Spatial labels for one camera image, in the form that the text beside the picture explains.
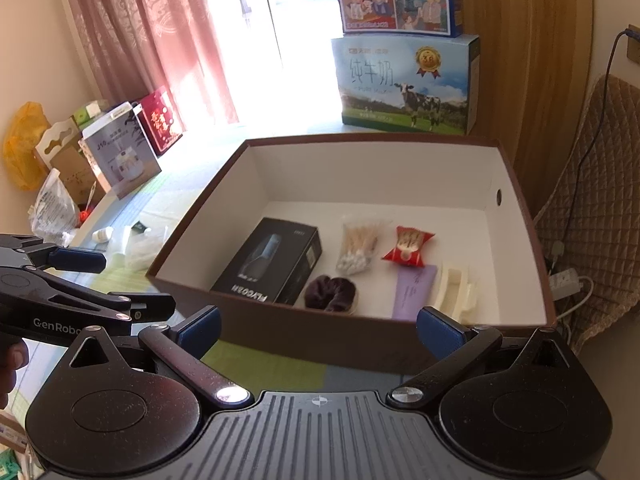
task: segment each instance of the human hand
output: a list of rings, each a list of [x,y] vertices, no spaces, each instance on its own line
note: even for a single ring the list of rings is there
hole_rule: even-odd
[[[0,351],[0,408],[6,408],[9,393],[15,387],[15,371],[29,363],[29,349],[20,339]]]

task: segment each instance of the metal screw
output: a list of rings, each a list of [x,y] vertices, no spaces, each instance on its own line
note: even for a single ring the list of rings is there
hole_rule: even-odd
[[[227,386],[216,391],[216,399],[227,404],[236,404],[249,398],[249,392],[242,386]]]
[[[413,388],[411,386],[402,386],[391,392],[391,398],[395,400],[395,402],[400,402],[401,404],[413,404],[414,402],[422,400],[423,397],[424,393],[422,393],[418,388]]]

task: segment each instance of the wall socket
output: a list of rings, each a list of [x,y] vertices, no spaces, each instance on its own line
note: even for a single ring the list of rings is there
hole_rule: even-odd
[[[635,25],[629,25],[629,28],[636,32],[640,32],[640,28]],[[627,38],[627,40],[626,56],[634,63],[640,64],[640,41],[636,41],[631,38]]]

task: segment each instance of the yellow plastic bag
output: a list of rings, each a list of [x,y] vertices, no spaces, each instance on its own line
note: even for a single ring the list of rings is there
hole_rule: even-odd
[[[38,161],[33,150],[50,127],[42,105],[29,102],[16,112],[4,136],[2,158],[11,180],[21,190],[40,189],[47,176],[46,168]]]

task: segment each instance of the window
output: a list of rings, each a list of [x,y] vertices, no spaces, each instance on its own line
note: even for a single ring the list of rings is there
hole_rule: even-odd
[[[245,123],[339,120],[331,38],[337,0],[209,0],[229,86]]]

